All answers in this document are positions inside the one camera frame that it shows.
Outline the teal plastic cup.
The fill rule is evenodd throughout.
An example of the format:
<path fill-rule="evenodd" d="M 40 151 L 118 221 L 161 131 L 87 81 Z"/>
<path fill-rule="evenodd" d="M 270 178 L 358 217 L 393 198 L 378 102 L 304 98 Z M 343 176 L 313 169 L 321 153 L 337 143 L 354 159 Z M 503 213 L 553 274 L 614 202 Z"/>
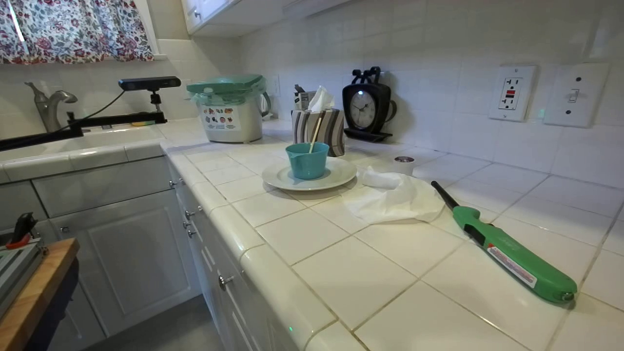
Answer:
<path fill-rule="evenodd" d="M 308 155 L 308 143 L 296 143 L 286 149 L 292 176 L 296 180 L 317 180 L 325 174 L 325 159 L 329 147 L 325 143 L 315 143 L 313 153 Z"/>

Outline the white plate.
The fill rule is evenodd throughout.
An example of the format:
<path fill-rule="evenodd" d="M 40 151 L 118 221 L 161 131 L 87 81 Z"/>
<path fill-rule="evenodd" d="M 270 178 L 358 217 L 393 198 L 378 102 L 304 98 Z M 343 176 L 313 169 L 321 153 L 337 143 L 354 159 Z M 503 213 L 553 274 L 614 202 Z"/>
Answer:
<path fill-rule="evenodd" d="M 263 170 L 265 186 L 294 192 L 325 192 L 347 186 L 356 178 L 356 169 L 339 159 L 323 159 L 311 163 L 284 161 Z"/>

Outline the striped tissue box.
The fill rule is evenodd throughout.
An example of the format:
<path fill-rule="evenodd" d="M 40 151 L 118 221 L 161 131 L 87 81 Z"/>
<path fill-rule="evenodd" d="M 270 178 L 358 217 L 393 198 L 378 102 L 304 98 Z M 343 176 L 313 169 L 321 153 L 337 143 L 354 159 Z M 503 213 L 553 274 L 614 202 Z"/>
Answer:
<path fill-rule="evenodd" d="M 290 112 L 290 118 L 294 122 L 296 143 L 309 143 L 315 120 L 321 118 L 321 128 L 315 143 L 325 143 L 331 157 L 345 155 L 345 120 L 323 87 L 313 92 L 306 92 L 302 87 L 294 87 L 294 110 Z"/>

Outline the wooden stick in cup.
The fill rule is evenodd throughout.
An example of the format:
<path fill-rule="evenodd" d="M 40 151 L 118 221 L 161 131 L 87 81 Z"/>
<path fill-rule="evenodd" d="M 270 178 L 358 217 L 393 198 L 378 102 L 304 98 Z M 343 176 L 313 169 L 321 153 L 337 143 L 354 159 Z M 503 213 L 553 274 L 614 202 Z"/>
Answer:
<path fill-rule="evenodd" d="M 321 118 L 315 120 L 315 126 L 313 126 L 313 131 L 311 131 L 311 137 L 309 137 L 309 143 L 308 143 L 308 155 L 313 153 L 313 145 L 317 141 L 319 128 L 321 128 Z"/>

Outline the small white jar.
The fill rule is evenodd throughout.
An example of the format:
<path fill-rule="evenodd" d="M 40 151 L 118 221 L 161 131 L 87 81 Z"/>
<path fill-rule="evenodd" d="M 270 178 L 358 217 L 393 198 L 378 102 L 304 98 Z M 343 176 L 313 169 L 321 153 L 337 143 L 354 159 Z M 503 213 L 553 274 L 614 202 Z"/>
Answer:
<path fill-rule="evenodd" d="M 395 157 L 391 161 L 391 170 L 397 174 L 411 176 L 415 170 L 415 161 L 411 157 Z"/>

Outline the black kettle-shaped clock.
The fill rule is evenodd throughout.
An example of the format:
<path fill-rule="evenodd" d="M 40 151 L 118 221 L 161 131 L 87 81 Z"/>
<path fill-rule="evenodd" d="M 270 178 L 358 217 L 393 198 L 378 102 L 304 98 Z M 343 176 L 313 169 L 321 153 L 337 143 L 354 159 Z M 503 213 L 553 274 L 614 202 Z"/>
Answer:
<path fill-rule="evenodd" d="M 352 71 L 352 81 L 343 89 L 345 135 L 358 141 L 382 143 L 389 139 L 384 126 L 393 120 L 397 106 L 391 91 L 378 83 L 380 69 Z"/>

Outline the white compost bin green lid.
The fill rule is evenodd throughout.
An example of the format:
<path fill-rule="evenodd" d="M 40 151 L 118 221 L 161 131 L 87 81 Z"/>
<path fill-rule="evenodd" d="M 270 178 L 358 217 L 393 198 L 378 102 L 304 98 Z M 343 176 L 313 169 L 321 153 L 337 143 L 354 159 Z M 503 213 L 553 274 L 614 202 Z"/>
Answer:
<path fill-rule="evenodd" d="M 187 87 L 210 143 L 253 143 L 261 139 L 259 75 L 222 77 Z"/>

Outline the white lower cabinet door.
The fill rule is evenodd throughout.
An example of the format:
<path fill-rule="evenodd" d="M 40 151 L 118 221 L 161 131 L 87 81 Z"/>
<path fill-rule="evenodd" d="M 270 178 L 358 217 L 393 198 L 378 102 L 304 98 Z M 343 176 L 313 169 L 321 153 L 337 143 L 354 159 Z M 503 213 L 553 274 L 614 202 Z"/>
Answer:
<path fill-rule="evenodd" d="M 77 241 L 79 284 L 105 336 L 198 295 L 171 192 L 56 217 L 52 227 Z"/>

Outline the green stick lighter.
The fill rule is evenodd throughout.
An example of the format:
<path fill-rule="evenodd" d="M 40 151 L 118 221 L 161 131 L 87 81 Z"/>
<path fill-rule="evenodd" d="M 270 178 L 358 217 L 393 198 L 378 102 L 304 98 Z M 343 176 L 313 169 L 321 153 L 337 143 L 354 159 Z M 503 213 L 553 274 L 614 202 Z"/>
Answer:
<path fill-rule="evenodd" d="M 440 184 L 432 182 L 432 190 L 450 209 L 452 221 L 460 231 L 514 282 L 545 303 L 561 309 L 575 307 L 577 284 L 571 278 L 524 248 L 499 227 L 483 223 L 477 209 L 456 204 Z"/>

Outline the white electrical outlet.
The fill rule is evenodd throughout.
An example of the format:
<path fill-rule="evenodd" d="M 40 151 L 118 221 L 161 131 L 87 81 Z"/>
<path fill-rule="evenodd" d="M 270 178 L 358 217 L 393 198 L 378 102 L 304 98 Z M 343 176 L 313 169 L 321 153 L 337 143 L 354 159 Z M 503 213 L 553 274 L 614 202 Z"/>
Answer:
<path fill-rule="evenodd" d="M 489 118 L 522 124 L 532 96 L 534 75 L 534 65 L 503 65 L 497 73 Z"/>

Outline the wooden cart top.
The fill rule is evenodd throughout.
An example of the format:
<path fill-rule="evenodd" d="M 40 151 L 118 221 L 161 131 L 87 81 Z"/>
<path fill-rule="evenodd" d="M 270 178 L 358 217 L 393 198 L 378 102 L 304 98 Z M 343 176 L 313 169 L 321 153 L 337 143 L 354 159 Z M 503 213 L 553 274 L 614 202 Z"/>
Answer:
<path fill-rule="evenodd" d="M 48 247 L 40 266 L 0 321 L 0 351 L 23 351 L 75 262 L 74 239 Z"/>

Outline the chrome sink faucet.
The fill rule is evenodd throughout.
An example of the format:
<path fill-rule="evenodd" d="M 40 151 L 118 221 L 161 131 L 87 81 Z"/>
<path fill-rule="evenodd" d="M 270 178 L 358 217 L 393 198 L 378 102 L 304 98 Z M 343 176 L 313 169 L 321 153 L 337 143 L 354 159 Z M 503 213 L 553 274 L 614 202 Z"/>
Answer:
<path fill-rule="evenodd" d="M 77 98 L 66 91 L 56 91 L 50 96 L 44 96 L 33 83 L 29 83 L 29 89 L 33 92 L 33 102 L 36 108 L 36 114 L 44 126 L 46 133 L 54 133 L 60 130 L 56 120 L 56 108 L 60 104 L 75 104 Z"/>

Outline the floral window curtain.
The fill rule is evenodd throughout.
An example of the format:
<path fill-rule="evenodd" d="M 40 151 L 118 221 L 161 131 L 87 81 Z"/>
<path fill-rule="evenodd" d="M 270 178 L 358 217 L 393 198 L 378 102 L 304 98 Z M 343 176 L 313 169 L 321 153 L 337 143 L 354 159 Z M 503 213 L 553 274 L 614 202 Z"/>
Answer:
<path fill-rule="evenodd" d="M 0 0 L 1 65 L 152 59 L 134 0 Z"/>

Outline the white light switch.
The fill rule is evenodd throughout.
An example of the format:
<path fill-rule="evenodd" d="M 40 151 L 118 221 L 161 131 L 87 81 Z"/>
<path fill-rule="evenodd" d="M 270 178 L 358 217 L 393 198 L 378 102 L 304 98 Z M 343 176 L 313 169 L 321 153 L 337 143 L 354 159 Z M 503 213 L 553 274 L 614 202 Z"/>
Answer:
<path fill-rule="evenodd" d="M 606 65 L 565 65 L 549 91 L 542 124 L 588 130 L 606 75 Z"/>

